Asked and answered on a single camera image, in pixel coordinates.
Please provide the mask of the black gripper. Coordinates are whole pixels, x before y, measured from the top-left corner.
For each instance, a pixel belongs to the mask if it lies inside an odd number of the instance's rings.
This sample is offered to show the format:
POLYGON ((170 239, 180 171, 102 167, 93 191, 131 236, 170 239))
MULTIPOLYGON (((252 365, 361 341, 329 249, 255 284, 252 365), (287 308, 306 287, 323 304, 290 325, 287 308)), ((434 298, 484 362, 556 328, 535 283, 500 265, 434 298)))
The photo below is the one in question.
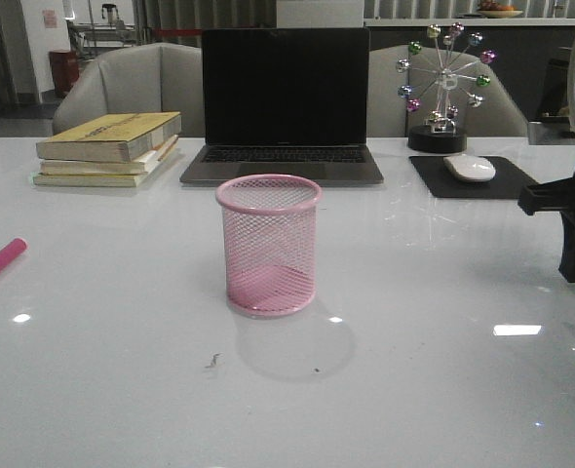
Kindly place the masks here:
POLYGON ((524 186, 517 204, 527 215, 559 212, 563 227, 563 246, 558 271, 575 283, 575 170, 572 177, 524 186))

